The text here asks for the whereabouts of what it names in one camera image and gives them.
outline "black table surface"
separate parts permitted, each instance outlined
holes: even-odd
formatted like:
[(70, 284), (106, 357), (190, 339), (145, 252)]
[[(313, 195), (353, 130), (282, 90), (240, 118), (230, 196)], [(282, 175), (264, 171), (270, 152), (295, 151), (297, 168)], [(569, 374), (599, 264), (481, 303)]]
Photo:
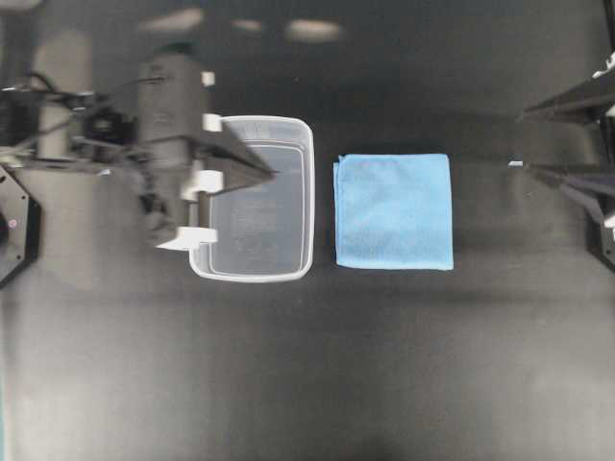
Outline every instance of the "black table surface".
[[(299, 19), (334, 34), (297, 41)], [(517, 121), (603, 68), (601, 1), (48, 0), (5, 32), (5, 79), (70, 90), (192, 42), (217, 111), (305, 120), (316, 167), (313, 266), (265, 285), (149, 248), (114, 176), (19, 173), (44, 217), (39, 260), (0, 293), (8, 459), (615, 457), (613, 273), (581, 209), (507, 168), (602, 161), (595, 130)], [(433, 152), (455, 270), (337, 267), (337, 156)]]

